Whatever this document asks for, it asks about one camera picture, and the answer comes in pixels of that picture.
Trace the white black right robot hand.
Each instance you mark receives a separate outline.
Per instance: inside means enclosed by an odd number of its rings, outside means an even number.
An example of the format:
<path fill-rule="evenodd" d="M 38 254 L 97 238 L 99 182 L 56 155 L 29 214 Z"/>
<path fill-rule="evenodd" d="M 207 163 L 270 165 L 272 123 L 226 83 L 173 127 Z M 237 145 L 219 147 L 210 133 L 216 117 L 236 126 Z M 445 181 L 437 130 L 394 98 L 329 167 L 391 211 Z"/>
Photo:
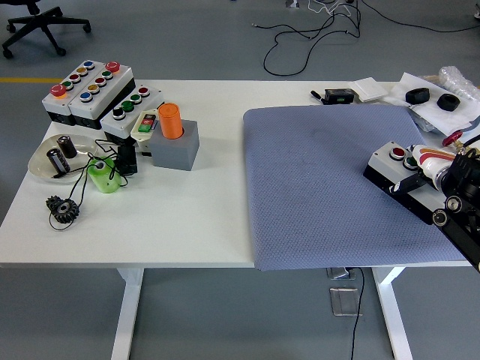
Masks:
<path fill-rule="evenodd" d="M 414 145 L 412 156 L 418 167 L 417 173 L 392 185 L 388 192 L 394 195 L 407 194 L 430 183 L 437 191 L 442 192 L 443 178 L 452 165 L 456 154 L 450 151 L 428 148 L 425 145 Z"/>

